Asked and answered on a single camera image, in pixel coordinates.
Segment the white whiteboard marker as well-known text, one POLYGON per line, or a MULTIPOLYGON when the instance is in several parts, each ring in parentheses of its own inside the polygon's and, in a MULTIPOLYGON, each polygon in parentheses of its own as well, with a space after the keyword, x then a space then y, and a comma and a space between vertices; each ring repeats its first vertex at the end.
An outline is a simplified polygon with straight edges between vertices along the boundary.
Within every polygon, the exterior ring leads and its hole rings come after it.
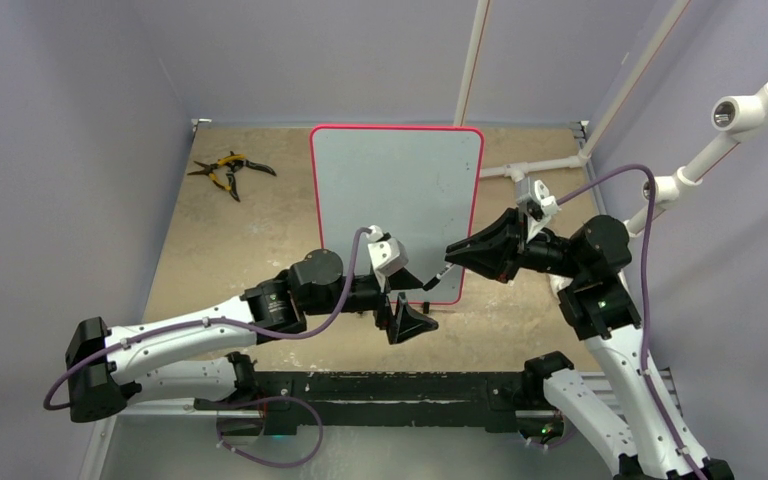
POLYGON ((454 265, 452 263, 446 263, 438 273, 423 285, 422 289, 424 291, 433 290, 453 268, 454 265))

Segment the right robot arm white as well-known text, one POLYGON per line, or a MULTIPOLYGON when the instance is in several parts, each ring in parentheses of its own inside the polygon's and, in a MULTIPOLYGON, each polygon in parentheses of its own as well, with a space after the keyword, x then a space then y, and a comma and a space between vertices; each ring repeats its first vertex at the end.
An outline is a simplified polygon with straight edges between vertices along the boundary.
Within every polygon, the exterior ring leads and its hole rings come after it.
POLYGON ((570 421, 614 478, 731 479, 729 464, 711 457, 687 427, 644 347, 644 321, 619 278, 632 259, 628 244, 625 225, 607 215, 569 238, 542 229, 529 239, 525 214, 509 208, 447 246, 445 259, 500 283, 522 269, 569 279, 558 294, 560 311, 597 360, 619 408, 593 393, 559 352, 525 363, 521 392, 529 404, 549 404, 570 421))

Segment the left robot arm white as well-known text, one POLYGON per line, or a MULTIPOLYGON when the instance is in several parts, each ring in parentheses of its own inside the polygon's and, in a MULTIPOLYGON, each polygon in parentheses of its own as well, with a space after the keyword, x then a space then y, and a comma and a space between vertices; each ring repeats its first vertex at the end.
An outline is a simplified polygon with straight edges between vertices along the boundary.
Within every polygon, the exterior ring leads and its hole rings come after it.
POLYGON ((81 321, 65 354, 71 421, 94 422, 158 399, 193 397, 247 408, 258 395, 252 361, 239 353, 206 363, 196 356, 308 338, 310 316, 370 312, 390 344, 437 329, 403 293, 429 291, 439 275, 419 280, 386 243, 374 245, 368 274, 352 271, 337 253, 318 249, 240 296, 154 326, 109 327, 100 317, 81 321))

